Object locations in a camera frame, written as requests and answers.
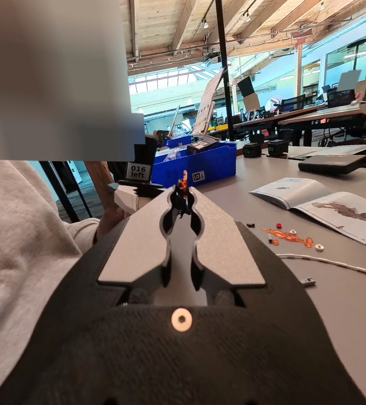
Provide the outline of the tilted instruction board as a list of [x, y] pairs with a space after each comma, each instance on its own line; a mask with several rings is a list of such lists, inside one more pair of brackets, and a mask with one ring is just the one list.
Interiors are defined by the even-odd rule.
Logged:
[[199, 110], [197, 112], [196, 122], [192, 130], [191, 135], [193, 137], [205, 136], [208, 131], [212, 112], [215, 106], [215, 102], [212, 99], [226, 69], [227, 68], [223, 68], [215, 77], [213, 77], [209, 81], [206, 86], [204, 94], [201, 98]]

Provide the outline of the black charger with green lights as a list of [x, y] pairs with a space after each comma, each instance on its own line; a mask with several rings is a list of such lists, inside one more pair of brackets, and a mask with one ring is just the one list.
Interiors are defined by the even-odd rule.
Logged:
[[249, 143], [242, 147], [242, 154], [244, 158], [258, 158], [262, 155], [262, 143]]
[[268, 156], [280, 157], [288, 154], [289, 142], [287, 140], [271, 140], [268, 146]]

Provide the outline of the small blue plastic bin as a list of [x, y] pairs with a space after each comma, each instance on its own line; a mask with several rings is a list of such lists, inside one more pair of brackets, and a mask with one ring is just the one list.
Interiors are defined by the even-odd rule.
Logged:
[[166, 146], [170, 149], [185, 146], [191, 143], [191, 134], [178, 136], [176, 138], [169, 139], [165, 142]]

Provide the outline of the person's left forearm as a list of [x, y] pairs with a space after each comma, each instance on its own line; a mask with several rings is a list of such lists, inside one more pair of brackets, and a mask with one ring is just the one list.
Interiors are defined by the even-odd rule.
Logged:
[[99, 221], [97, 218], [89, 218], [75, 223], [65, 221], [61, 221], [61, 223], [67, 229], [81, 254], [84, 255], [97, 242]]

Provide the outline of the large orange lego flame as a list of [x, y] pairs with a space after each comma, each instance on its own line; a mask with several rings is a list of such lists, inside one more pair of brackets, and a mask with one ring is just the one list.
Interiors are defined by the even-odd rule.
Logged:
[[279, 230], [279, 229], [262, 228], [261, 230], [267, 232], [267, 234], [272, 234], [273, 239], [286, 240], [286, 241], [289, 241], [289, 242], [297, 242], [297, 243], [301, 243], [303, 245], [305, 243], [305, 239], [302, 239], [302, 238], [298, 237], [297, 235], [292, 235], [289, 232], [284, 232], [284, 231]]

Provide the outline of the black flat case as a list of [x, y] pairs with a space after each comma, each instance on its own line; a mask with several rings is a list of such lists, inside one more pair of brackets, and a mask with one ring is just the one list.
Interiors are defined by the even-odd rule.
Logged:
[[363, 167], [366, 155], [315, 155], [298, 164], [300, 171], [328, 175], [346, 175]]

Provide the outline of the wooden post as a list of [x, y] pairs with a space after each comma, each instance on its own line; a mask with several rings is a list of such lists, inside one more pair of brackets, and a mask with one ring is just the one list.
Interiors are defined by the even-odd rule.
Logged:
[[105, 161], [84, 161], [93, 185], [98, 193], [104, 210], [116, 209], [114, 192], [108, 187], [114, 182], [113, 176]]

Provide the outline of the silver laptop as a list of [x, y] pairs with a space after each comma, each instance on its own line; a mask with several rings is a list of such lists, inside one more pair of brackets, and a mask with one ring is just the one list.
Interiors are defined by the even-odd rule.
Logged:
[[308, 159], [316, 155], [357, 155], [361, 153], [366, 153], [366, 144], [326, 147], [323, 150], [308, 152], [302, 155], [298, 155], [295, 158]]

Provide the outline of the person's left hand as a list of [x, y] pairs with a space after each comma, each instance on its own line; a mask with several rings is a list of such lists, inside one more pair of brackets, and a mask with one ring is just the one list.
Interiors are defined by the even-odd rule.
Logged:
[[95, 232], [93, 244], [96, 244], [99, 240], [101, 240], [124, 219], [125, 211], [122, 208], [118, 206], [106, 208]]

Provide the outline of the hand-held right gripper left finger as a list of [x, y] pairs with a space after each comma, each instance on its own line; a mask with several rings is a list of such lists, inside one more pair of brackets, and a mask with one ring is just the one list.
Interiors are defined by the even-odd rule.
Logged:
[[169, 284], [171, 231], [163, 220], [174, 215], [173, 192], [170, 187], [153, 199], [139, 196], [139, 210], [126, 219], [98, 277], [99, 286], [123, 289], [131, 305], [153, 305], [156, 292]]

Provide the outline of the black metal pole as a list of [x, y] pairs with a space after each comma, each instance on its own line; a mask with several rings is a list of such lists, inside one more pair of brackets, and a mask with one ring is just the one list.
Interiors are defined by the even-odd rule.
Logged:
[[229, 140], [233, 142], [235, 140], [233, 120], [232, 120], [232, 110], [231, 110], [231, 94], [230, 94], [230, 83], [227, 65], [227, 51], [226, 51], [226, 36], [225, 36], [225, 26], [223, 19], [223, 6], [221, 0], [215, 0], [216, 6], [216, 19], [217, 19], [217, 29], [218, 38], [220, 43], [220, 54], [221, 63], [223, 70], [223, 83], [224, 83], [224, 94], [226, 102], [226, 115], [227, 115], [227, 132]]

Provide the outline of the black monitor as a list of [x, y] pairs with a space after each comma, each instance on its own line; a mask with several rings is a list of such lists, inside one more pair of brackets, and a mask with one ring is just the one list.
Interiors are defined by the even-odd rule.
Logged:
[[326, 92], [327, 95], [327, 107], [336, 108], [346, 105], [350, 105], [355, 100], [354, 89], [338, 91], [337, 88], [329, 89]]

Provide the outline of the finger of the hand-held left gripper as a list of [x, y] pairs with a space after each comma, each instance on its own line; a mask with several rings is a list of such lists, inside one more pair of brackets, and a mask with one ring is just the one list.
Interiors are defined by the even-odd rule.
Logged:
[[114, 194], [114, 202], [125, 214], [125, 218], [139, 210], [139, 196], [135, 188], [127, 185], [109, 185], [109, 191]]

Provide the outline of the orange skull lego piece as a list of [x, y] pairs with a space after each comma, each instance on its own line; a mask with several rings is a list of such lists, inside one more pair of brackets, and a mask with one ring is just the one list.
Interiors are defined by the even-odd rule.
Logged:
[[182, 179], [178, 180], [175, 185], [174, 207], [180, 219], [182, 219], [184, 215], [191, 215], [188, 175], [186, 170], [183, 171]]

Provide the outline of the long wooden desk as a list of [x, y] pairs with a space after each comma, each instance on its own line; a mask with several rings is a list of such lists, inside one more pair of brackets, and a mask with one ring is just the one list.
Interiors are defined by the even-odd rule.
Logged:
[[285, 112], [283, 114], [279, 115], [274, 115], [272, 117], [268, 118], [263, 118], [263, 119], [253, 119], [251, 121], [243, 122], [240, 124], [235, 124], [233, 126], [234, 129], [234, 138], [233, 140], [245, 140], [247, 136], [249, 136], [248, 133], [257, 131], [257, 130], [264, 130], [264, 129], [276, 129], [278, 126], [278, 123], [291, 119], [291, 118], [298, 118], [303, 115], [309, 114], [316, 112], [320, 109], [325, 109], [327, 108], [327, 103], [324, 102], [319, 105], [313, 105], [308, 108], [300, 109], [300, 110], [295, 110], [295, 111], [290, 111], [290, 112]]
[[363, 106], [343, 106], [320, 110], [278, 122], [279, 129], [293, 130], [293, 146], [299, 146], [303, 139], [303, 146], [312, 145], [312, 135], [315, 130], [322, 130], [327, 135], [323, 139], [333, 139], [339, 134], [351, 136], [353, 140], [344, 140], [336, 145], [366, 143], [366, 108]]

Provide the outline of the large blue plastic bin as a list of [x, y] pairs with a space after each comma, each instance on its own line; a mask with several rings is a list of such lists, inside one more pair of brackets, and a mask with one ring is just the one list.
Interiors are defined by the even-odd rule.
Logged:
[[176, 157], [168, 154], [155, 157], [151, 182], [169, 188], [187, 173], [188, 186], [199, 186], [236, 175], [236, 143], [223, 142], [215, 149], [186, 155], [186, 146], [177, 148]]

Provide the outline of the dark lego box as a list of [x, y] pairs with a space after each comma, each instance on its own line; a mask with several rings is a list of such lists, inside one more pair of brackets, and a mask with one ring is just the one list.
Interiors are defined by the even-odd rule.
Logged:
[[186, 156], [195, 155], [204, 151], [209, 151], [219, 147], [220, 139], [214, 137], [204, 137], [198, 141], [187, 145]]

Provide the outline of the lego instruction booklet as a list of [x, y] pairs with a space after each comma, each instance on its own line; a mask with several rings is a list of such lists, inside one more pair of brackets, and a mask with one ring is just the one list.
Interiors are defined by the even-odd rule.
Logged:
[[366, 199], [349, 193], [328, 191], [306, 178], [282, 178], [249, 194], [285, 210], [297, 210], [334, 231], [366, 245]]

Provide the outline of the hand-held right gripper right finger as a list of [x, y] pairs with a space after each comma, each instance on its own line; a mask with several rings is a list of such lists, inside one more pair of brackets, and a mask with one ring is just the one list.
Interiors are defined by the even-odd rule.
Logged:
[[266, 281], [231, 215], [196, 188], [190, 188], [190, 227], [196, 234], [190, 275], [196, 291], [203, 290], [207, 304], [220, 291], [233, 296], [240, 289], [263, 288]]

